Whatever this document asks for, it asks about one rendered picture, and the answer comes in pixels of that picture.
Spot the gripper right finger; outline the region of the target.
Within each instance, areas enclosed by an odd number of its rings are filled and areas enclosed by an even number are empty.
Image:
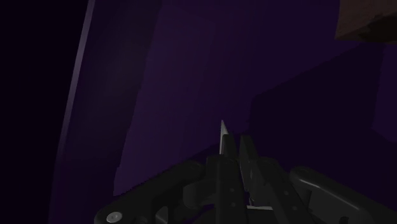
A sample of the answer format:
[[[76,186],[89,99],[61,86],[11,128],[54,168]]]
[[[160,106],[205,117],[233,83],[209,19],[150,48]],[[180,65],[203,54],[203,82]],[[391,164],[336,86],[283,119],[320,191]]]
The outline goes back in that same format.
[[[239,146],[240,171],[256,216],[270,224],[397,224],[397,212],[308,167],[286,172],[276,160],[259,157],[250,136]]]

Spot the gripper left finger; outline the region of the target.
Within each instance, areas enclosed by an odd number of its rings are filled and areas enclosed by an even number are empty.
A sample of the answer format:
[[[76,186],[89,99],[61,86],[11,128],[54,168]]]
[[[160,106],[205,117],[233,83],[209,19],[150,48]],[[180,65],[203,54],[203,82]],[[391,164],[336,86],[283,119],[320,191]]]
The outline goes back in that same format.
[[[100,209],[94,224],[249,224],[243,183],[248,136],[232,135],[205,164],[187,160],[133,187]]]

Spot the brown robot stand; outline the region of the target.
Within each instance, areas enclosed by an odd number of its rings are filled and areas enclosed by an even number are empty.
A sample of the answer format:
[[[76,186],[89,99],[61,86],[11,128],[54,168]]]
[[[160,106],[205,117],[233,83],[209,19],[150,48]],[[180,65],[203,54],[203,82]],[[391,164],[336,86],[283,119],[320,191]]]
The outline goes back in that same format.
[[[335,39],[397,45],[397,0],[340,0]]]

